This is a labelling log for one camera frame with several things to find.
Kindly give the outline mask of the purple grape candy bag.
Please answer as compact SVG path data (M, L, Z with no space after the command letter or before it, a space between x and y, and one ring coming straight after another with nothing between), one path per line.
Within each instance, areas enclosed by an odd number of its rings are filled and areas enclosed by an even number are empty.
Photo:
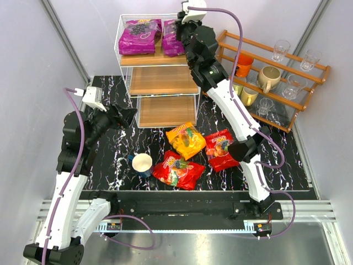
M161 19L128 20L119 38L120 55L143 55L156 52L156 42L162 36Z

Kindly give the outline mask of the yellow orange candy bag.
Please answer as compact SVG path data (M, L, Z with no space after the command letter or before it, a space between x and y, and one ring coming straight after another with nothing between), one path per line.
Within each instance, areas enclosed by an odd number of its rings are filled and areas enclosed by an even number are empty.
M169 143L184 160L192 158L206 147L205 138L191 122L167 131L166 136Z

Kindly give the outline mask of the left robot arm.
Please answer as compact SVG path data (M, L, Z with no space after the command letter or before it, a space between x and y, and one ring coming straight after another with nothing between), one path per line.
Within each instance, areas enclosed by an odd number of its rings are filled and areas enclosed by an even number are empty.
M34 243L23 256L35 264L80 264L84 246L104 217L117 214L117 196L100 191L78 219L74 214L96 157L97 143L109 130L125 130L133 122L135 108L107 105L92 117L75 110L63 121L61 152L57 159L56 185L47 218Z

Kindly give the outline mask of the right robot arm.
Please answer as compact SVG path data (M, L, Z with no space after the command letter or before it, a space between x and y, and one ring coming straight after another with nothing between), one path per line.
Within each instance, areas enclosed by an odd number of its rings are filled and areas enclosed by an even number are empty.
M239 162L248 184L250 202L246 207L257 218L268 212L274 199L266 184L260 163L259 147L269 135L269 128L260 126L237 95L232 95L233 82L215 58L218 42L212 28L200 21L176 21L176 38L185 50L191 76L221 109L236 140L228 147L232 158Z

